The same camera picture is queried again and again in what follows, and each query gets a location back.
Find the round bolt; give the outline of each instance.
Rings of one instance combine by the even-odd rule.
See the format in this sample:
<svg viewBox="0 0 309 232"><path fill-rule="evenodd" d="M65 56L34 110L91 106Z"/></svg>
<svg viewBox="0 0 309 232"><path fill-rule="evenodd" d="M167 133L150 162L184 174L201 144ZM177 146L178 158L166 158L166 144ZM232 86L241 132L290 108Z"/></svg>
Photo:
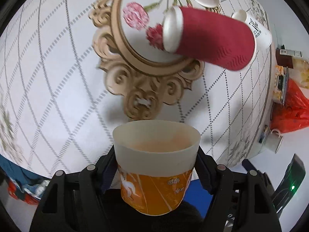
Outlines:
<svg viewBox="0 0 309 232"><path fill-rule="evenodd" d="M226 166L220 164L220 165L217 166L217 168L218 168L219 170L221 170L221 171L224 171L224 170L226 169Z"/></svg>
<svg viewBox="0 0 309 232"><path fill-rule="evenodd" d="M250 170L249 172L252 176L257 176L257 172L255 170Z"/></svg>
<svg viewBox="0 0 309 232"><path fill-rule="evenodd" d="M61 175L63 175L63 171L62 170L59 170L59 171L56 172L56 176L61 176Z"/></svg>
<svg viewBox="0 0 309 232"><path fill-rule="evenodd" d="M94 169L95 169L95 165L93 165L93 164L87 166L87 170L88 170L88 171L92 171L92 170L94 170Z"/></svg>

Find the floral wall decal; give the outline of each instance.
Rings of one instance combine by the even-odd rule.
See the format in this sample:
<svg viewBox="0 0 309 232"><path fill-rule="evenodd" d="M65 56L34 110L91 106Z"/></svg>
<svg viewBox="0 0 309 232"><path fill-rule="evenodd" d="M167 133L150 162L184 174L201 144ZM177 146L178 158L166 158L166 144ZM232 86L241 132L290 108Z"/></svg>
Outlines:
<svg viewBox="0 0 309 232"><path fill-rule="evenodd" d="M3 92L0 92L0 142L3 152L17 165L23 164L26 160L22 148L17 144L13 132L13 124L10 121L10 114L3 105Z"/></svg>
<svg viewBox="0 0 309 232"><path fill-rule="evenodd" d="M257 0L250 0L252 3L252 12L255 18L262 24L266 24L265 13L261 8L261 5L257 2Z"/></svg>

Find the table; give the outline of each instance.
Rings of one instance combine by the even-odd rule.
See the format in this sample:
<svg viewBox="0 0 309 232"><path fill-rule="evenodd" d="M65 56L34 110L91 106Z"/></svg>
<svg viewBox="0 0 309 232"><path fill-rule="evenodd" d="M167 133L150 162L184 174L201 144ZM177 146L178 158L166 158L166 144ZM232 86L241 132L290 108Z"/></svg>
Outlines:
<svg viewBox="0 0 309 232"><path fill-rule="evenodd" d="M118 125L164 119L195 127L218 163L245 158L265 108L271 50L238 72L164 52L173 4L226 16L245 9L268 27L256 0L214 9L193 0L27 0L0 38L0 153L46 177L77 172L107 154Z"/></svg>

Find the black device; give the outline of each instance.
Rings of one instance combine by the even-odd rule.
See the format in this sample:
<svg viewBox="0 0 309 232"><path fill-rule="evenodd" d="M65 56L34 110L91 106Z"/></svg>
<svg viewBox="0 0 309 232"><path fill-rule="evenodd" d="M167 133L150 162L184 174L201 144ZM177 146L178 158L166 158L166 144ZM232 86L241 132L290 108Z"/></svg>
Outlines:
<svg viewBox="0 0 309 232"><path fill-rule="evenodd" d="M296 193L306 174L303 162L296 154L294 154L291 163L288 165L285 171L282 181L280 182L277 189L274 190L267 173L262 173L260 170L257 170L248 159L244 159L242 161L242 166L246 169L247 172L250 172L251 170L256 171L259 177L262 179L265 184L266 191L271 197L278 218L281 216L282 210ZM238 191L233 193L232 205L228 215L228 221L230 225L233 224L236 216L238 197Z"/></svg>
<svg viewBox="0 0 309 232"><path fill-rule="evenodd" d="M200 232L222 232L231 211L234 213L233 232L281 231L278 210L272 200L275 191L267 174L256 170L248 160L245 163L246 174L232 172L224 165L217 165L211 156L205 155L199 148L195 169L202 187L214 195ZM302 172L298 177L300 184L305 171L296 156L288 166L283 182L289 176L294 177L291 175L292 167ZM57 171L34 214L30 232L114 231L101 198L109 189L116 170L112 147L96 165L89 165L81 172L65 174Z"/></svg>

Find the yellow paper cup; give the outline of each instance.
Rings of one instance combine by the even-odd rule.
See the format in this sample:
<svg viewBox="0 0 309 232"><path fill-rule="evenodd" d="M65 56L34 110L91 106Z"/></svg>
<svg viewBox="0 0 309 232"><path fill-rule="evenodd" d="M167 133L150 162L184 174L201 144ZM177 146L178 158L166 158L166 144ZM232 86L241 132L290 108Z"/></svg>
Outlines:
<svg viewBox="0 0 309 232"><path fill-rule="evenodd" d="M141 120L118 126L113 138L123 200L146 215L176 209L191 180L200 133L183 123Z"/></svg>

